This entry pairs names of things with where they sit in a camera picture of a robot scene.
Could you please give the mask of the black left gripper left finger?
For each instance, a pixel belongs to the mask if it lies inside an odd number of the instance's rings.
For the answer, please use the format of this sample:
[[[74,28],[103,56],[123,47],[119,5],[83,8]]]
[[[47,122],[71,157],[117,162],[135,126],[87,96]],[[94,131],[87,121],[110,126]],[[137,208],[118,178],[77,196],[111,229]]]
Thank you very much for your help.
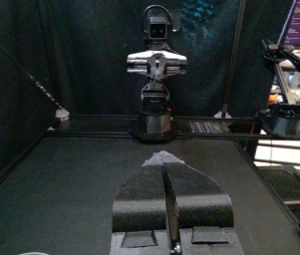
[[[113,205],[118,248],[166,248],[162,167],[164,152],[156,152],[121,186]]]

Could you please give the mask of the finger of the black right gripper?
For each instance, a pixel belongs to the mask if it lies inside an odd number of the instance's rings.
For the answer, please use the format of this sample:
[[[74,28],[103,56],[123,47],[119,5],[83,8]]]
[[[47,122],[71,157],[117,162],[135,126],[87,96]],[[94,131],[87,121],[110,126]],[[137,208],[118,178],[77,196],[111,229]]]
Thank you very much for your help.
[[[168,64],[168,58],[164,54],[157,57],[157,79],[162,80],[165,78],[165,69]]]
[[[152,80],[157,79],[157,54],[153,54],[149,58],[148,58],[148,75],[150,77]]]

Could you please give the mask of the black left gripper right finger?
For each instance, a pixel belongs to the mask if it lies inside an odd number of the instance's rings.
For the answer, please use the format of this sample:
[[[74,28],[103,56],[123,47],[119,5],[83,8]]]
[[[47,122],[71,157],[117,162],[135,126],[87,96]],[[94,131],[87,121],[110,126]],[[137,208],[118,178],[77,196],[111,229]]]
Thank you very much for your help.
[[[182,245],[181,230],[192,230],[192,244],[229,244],[232,201],[218,183],[182,162],[161,168],[169,245]]]

